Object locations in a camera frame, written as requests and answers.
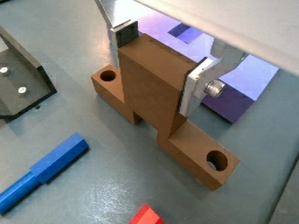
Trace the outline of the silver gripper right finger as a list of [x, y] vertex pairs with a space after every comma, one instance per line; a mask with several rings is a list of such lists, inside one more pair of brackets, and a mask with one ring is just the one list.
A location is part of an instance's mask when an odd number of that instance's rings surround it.
[[213, 98], [220, 96], [225, 84], [219, 77], [235, 70], [248, 56], [245, 52], [216, 38], [209, 54], [213, 59], [204, 57], [185, 76], [178, 110], [184, 117], [199, 106], [205, 95]]

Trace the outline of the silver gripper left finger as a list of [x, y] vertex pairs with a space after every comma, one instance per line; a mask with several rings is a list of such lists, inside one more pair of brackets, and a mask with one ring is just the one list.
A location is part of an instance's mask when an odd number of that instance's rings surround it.
[[138, 37], [132, 0], [94, 0], [106, 24], [112, 64], [118, 67], [117, 49]]

